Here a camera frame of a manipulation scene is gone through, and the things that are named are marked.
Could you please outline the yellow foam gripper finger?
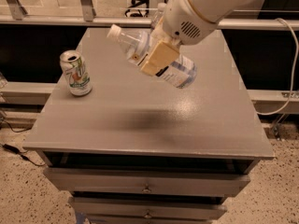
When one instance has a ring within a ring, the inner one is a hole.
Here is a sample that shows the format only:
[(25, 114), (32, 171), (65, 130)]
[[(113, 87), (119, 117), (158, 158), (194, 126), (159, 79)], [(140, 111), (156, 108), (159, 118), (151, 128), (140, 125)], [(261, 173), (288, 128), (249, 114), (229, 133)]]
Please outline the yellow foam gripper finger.
[(172, 37), (168, 35), (163, 29), (163, 19), (159, 18), (152, 21), (151, 24), (151, 32), (150, 32), (150, 43), (154, 45), (159, 41), (163, 41), (166, 43), (172, 42)]
[(155, 76), (178, 56), (179, 50), (177, 48), (164, 41), (159, 41), (142, 64), (141, 71), (149, 76)]

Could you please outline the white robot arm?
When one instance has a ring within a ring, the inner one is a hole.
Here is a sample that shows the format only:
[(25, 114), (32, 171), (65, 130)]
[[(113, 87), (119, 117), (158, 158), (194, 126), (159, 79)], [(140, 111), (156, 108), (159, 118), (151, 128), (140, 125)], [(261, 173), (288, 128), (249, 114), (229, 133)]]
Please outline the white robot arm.
[(196, 45), (235, 9), (256, 0), (168, 0), (157, 8), (150, 48), (141, 71), (154, 76), (179, 56), (182, 45)]

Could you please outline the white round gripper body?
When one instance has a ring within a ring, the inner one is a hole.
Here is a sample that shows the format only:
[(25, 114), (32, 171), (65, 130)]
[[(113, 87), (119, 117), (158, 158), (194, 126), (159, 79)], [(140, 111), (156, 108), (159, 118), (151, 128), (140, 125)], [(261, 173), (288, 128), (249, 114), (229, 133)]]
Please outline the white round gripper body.
[(192, 0), (168, 0), (163, 15), (163, 30), (182, 45), (195, 45), (217, 28), (205, 18)]

